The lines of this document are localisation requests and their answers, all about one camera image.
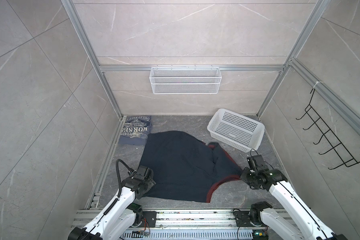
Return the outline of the dark navy tank top pile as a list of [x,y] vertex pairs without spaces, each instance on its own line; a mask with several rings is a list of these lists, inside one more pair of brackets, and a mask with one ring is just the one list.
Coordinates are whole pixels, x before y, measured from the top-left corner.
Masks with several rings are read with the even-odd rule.
[[176,201],[210,203],[220,185],[242,173],[219,143],[180,131],[149,134],[140,164],[153,170],[156,183],[145,196]]

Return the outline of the blue-grey tank top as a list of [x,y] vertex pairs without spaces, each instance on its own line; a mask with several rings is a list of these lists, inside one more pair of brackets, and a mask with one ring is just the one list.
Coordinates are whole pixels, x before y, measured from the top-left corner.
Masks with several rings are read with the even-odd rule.
[[144,146],[152,132],[151,116],[129,116],[123,125],[120,145]]

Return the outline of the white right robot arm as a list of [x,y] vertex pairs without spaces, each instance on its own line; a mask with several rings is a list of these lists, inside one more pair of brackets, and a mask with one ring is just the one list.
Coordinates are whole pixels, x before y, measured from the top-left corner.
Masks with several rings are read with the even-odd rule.
[[294,225],[281,217],[267,202],[251,206],[249,220],[254,226],[266,225],[284,240],[345,240],[324,224],[298,196],[279,170],[254,171],[245,168],[241,179],[255,190],[263,189],[274,196],[294,221]]

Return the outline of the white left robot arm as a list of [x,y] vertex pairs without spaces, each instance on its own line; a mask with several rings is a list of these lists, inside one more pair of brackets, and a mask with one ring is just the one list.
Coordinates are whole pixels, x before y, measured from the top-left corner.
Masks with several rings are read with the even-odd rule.
[[132,226],[142,221],[142,207],[132,207],[154,185],[152,175],[133,175],[120,183],[121,189],[106,207],[83,228],[75,227],[69,240],[117,240]]

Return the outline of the white plastic laundry basket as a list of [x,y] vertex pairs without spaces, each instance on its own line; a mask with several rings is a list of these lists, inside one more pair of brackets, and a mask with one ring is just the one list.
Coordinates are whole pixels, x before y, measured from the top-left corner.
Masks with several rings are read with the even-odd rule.
[[265,126],[227,109],[219,109],[210,120],[207,130],[212,138],[248,153],[261,145]]

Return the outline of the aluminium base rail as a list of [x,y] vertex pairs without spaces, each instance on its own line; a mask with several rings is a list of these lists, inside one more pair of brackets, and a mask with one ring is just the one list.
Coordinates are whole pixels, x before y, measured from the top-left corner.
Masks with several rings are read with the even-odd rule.
[[[274,209],[281,218],[285,219],[292,226],[297,227],[290,215],[284,209]],[[83,228],[100,210],[79,210],[77,211],[72,228]],[[147,220],[150,229],[169,228],[223,228],[237,229],[236,217],[230,209],[204,209],[204,210],[147,210],[144,211],[144,218]]]

